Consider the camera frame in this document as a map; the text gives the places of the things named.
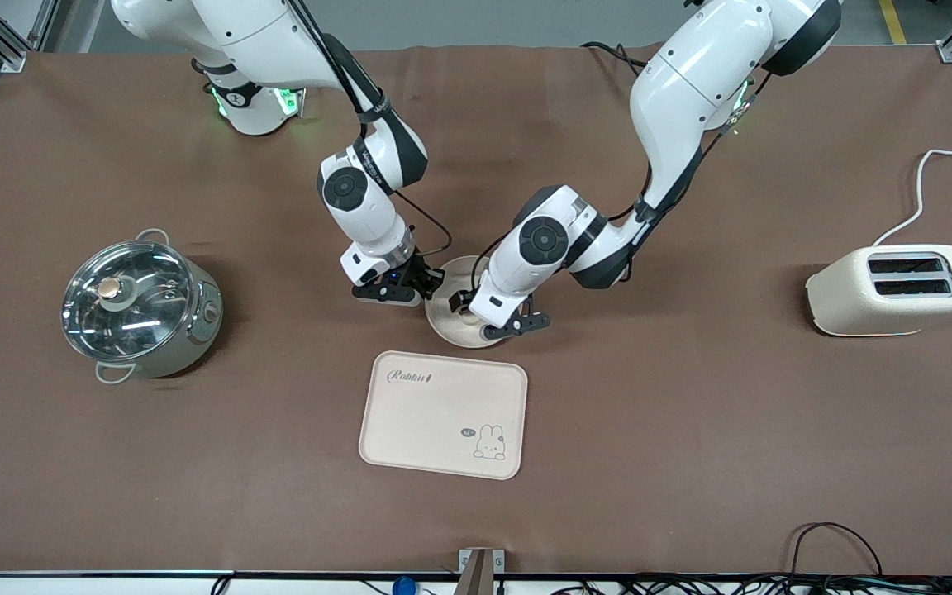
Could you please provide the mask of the tan angled post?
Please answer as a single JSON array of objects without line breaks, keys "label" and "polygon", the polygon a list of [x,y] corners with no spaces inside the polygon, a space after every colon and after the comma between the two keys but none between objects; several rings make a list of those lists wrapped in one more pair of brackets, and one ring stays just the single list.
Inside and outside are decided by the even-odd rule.
[{"label": "tan angled post", "polygon": [[474,573],[473,566],[458,577],[453,595],[496,595],[495,575],[488,571]]}]

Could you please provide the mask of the grey metal bracket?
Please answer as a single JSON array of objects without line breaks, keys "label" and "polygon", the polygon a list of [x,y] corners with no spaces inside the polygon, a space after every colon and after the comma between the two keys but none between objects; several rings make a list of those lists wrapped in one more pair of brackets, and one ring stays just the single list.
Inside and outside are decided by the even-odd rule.
[{"label": "grey metal bracket", "polygon": [[504,549],[488,549],[488,547],[460,549],[457,558],[459,575],[468,572],[469,566],[473,566],[476,574],[484,571],[491,574],[505,573],[506,551]]}]

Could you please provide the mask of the steel pot with glass lid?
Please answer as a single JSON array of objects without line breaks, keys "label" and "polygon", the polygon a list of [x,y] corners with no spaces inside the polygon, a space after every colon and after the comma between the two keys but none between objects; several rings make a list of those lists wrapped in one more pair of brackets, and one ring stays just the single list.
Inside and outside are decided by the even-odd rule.
[{"label": "steel pot with glass lid", "polygon": [[[152,240],[171,245],[169,234],[151,227],[136,235],[133,240]],[[135,378],[163,378],[188,369],[197,363],[217,338],[224,316],[223,295],[219,283],[211,275],[182,255],[192,269],[195,297],[183,324],[163,346],[133,360],[117,363],[94,362],[94,375],[106,385],[118,385]]]}]

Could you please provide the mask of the glass pot lid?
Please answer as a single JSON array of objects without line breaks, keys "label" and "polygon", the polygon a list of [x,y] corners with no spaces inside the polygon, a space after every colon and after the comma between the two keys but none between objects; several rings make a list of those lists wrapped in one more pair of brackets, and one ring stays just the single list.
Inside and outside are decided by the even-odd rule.
[{"label": "glass pot lid", "polygon": [[64,338],[92,360],[133,360],[169,341],[193,298],[192,269],[169,245],[117,242],[69,279],[60,315]]}]

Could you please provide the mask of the brown table mat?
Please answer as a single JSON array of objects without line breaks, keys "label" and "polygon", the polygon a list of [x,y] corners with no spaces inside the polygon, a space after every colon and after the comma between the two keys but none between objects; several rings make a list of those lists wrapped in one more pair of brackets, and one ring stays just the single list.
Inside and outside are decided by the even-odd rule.
[{"label": "brown table mat", "polygon": [[[526,371],[507,481],[359,455],[374,359],[466,357],[418,308],[356,302],[315,189],[356,136],[339,92],[265,138],[182,55],[34,55],[0,78],[0,569],[782,571],[809,522],[890,574],[952,574],[952,320],[817,334],[809,275],[911,213],[952,150],[952,65],[836,46],[771,80],[651,233],[629,283],[558,274],[551,327],[477,350]],[[899,242],[952,245],[952,159]],[[151,227],[219,283],[188,369],[106,385],[65,286]]]}]

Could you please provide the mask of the cream two-slot toaster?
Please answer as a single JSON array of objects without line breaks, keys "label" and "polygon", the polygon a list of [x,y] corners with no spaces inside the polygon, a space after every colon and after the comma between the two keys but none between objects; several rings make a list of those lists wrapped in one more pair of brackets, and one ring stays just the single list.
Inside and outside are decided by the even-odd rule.
[{"label": "cream two-slot toaster", "polygon": [[952,319],[952,245],[872,245],[810,276],[813,324],[830,336],[910,336]]}]

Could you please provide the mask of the cream rabbit print tray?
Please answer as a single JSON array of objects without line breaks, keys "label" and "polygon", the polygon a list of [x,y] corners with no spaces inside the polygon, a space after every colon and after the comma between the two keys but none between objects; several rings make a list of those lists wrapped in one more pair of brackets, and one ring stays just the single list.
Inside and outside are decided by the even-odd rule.
[{"label": "cream rabbit print tray", "polygon": [[359,433],[368,464],[507,481],[521,467],[526,371],[385,351],[373,362]]}]

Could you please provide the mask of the round cream plate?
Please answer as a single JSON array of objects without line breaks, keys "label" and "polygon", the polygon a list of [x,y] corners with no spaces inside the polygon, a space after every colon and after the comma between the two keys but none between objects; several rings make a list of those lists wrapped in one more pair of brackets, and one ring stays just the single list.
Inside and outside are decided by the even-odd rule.
[{"label": "round cream plate", "polygon": [[499,329],[500,326],[491,325],[465,307],[454,312],[450,302],[457,293],[471,293],[473,271],[475,282],[479,283],[488,261],[490,256],[478,258],[469,255],[447,261],[440,267],[444,274],[442,284],[426,300],[426,317],[434,331],[446,342],[462,348],[484,348],[502,341],[502,338],[489,339],[483,332],[487,326],[493,329]]}]

